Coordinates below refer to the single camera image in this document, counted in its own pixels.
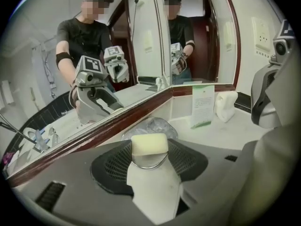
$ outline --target white robot body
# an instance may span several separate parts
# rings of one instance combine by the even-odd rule
[[[99,121],[110,115],[97,102],[98,99],[102,99],[114,111],[123,108],[118,98],[108,89],[105,81],[107,77],[108,73],[99,59],[87,56],[80,58],[76,67],[75,85],[69,92],[69,102],[77,109],[81,123]]]
[[[185,61],[184,51],[180,43],[174,43],[171,45],[171,59],[172,74],[179,75],[187,68],[186,62],[184,63],[184,67],[181,66],[180,69],[178,68],[180,59]]]
[[[106,48],[104,51],[104,67],[114,83],[128,82],[129,72],[124,52],[119,46]]]

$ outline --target black t-shirt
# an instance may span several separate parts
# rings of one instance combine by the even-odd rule
[[[97,21],[85,24],[76,18],[60,23],[56,39],[57,42],[65,40],[69,43],[74,67],[82,55],[99,59],[101,51],[112,46],[109,28],[105,24]]]
[[[177,16],[177,18],[169,20],[168,23],[171,44],[180,43],[184,48],[186,42],[194,40],[192,24],[188,17]]]

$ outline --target black wristband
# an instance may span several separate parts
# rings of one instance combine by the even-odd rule
[[[193,47],[193,50],[194,50],[194,48],[195,48],[195,44],[194,43],[188,43],[188,44],[186,44],[186,46],[187,45],[191,45]]]
[[[56,55],[56,65],[58,66],[58,63],[64,58],[72,60],[72,57],[67,52],[59,53]]]
[[[69,92],[69,103],[70,105],[76,109],[76,104],[75,102],[79,99],[77,92],[75,94],[73,94],[73,91],[77,88],[77,86],[74,86],[73,88],[71,88],[70,92]]]

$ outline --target faucet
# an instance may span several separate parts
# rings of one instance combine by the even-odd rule
[[[64,116],[66,115],[68,112],[65,110],[64,112],[61,112],[61,115]]]
[[[39,153],[43,153],[47,151],[50,147],[45,143],[40,131],[36,130],[35,135],[36,135],[37,143],[36,145],[33,146],[33,149]]]

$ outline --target person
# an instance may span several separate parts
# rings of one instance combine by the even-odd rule
[[[109,28],[96,20],[114,0],[84,0],[81,13],[61,22],[57,28],[56,64],[65,80],[74,85],[75,68],[82,55],[100,59],[101,52],[112,46]],[[106,80],[108,88],[114,87]]]
[[[165,11],[168,18],[170,42],[171,44],[180,43],[185,60],[192,54],[195,42],[193,35],[193,27],[189,18],[180,16],[178,13],[181,9],[182,0],[164,0]],[[173,75],[173,84],[183,84],[185,81],[192,81],[190,68],[187,67],[179,75]]]

